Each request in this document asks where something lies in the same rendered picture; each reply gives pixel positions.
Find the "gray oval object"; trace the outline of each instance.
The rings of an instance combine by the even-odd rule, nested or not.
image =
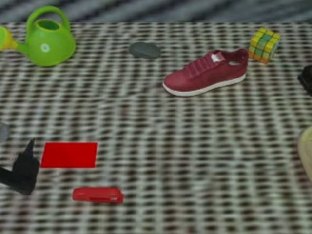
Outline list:
[[[10,136],[10,127],[6,123],[0,122],[0,142],[6,141]]]
[[[129,53],[135,57],[156,59],[160,56],[160,48],[154,43],[135,42],[129,46]]]

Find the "white circle on watering can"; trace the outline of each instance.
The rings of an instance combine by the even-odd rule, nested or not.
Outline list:
[[[50,51],[49,45],[48,44],[42,44],[41,45],[41,51],[45,52],[45,53],[48,53]]]
[[[0,123],[0,142],[6,141],[10,136],[10,127],[6,123]]]

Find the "red sneaker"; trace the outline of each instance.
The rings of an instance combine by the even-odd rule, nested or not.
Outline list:
[[[182,70],[166,76],[163,87],[176,96],[193,96],[244,80],[248,52],[213,50],[189,63]]]

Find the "white shoe sole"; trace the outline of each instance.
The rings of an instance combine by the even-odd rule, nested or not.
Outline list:
[[[194,90],[194,91],[189,91],[189,92],[181,92],[181,91],[176,91],[176,90],[170,89],[165,85],[165,83],[163,83],[162,86],[170,94],[173,94],[175,96],[188,97],[188,96],[195,96],[195,95],[203,94],[203,93],[210,91],[212,89],[221,88],[224,86],[240,83],[245,79],[245,77],[246,77],[246,73],[244,75],[242,75],[241,77],[231,79],[231,80],[227,80],[227,81],[223,81],[223,82],[219,82],[219,83],[210,85],[208,87],[198,89],[198,90]]]
[[[306,174],[312,182],[312,127],[305,129],[298,140],[298,153]]]

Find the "red pocket knife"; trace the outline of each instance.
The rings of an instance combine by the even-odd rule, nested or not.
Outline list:
[[[122,203],[123,194],[119,188],[75,188],[74,201]]]

